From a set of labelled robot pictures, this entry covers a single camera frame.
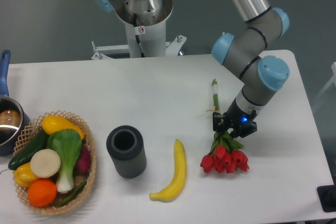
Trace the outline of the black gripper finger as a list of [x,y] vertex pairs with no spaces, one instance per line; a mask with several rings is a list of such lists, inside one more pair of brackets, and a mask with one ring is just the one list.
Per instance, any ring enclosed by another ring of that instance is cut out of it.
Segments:
[[232,138],[245,138],[257,131],[257,123],[252,121],[251,123],[247,123],[244,125],[240,125],[232,130],[230,136]]
[[220,114],[219,112],[213,112],[212,122],[213,122],[213,131],[214,132],[225,132],[224,115],[223,114]]

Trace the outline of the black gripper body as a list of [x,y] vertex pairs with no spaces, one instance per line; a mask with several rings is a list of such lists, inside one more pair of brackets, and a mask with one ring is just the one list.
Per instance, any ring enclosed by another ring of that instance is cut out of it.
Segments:
[[251,123],[257,116],[257,111],[252,109],[250,112],[243,111],[234,100],[224,113],[225,131],[234,129],[240,125]]

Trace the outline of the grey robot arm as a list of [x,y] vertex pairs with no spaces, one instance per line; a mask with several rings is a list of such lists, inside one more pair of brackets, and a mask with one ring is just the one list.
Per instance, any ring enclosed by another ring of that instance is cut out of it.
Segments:
[[[166,20],[172,0],[94,0],[105,12],[116,12],[125,25],[132,58],[167,56]],[[239,36],[222,34],[212,56],[243,82],[228,110],[213,113],[213,130],[246,137],[257,131],[256,116],[289,77],[288,65],[275,56],[261,57],[289,27],[289,17],[267,0],[233,0],[246,29]]]

